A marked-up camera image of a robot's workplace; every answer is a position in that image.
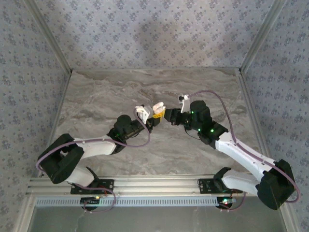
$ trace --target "gray marble table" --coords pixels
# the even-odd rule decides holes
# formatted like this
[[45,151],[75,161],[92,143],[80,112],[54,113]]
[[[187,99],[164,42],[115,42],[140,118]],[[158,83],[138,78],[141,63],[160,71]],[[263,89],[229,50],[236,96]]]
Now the gray marble table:
[[[179,107],[177,96],[201,89],[221,95],[231,115],[235,133],[244,143],[257,148],[257,141],[233,70],[117,70],[74,71],[60,112],[55,138],[63,133],[73,137],[103,136],[118,116],[132,118],[136,105],[164,102],[168,108]],[[219,100],[205,93],[193,97],[204,100],[213,119],[227,128],[228,121]],[[128,144],[147,140],[143,131]],[[246,171],[233,159],[201,141],[189,137],[182,127],[163,120],[151,133],[151,142],[143,148],[125,148],[111,156],[97,156],[81,161],[99,176],[134,174],[214,174],[222,167]]]

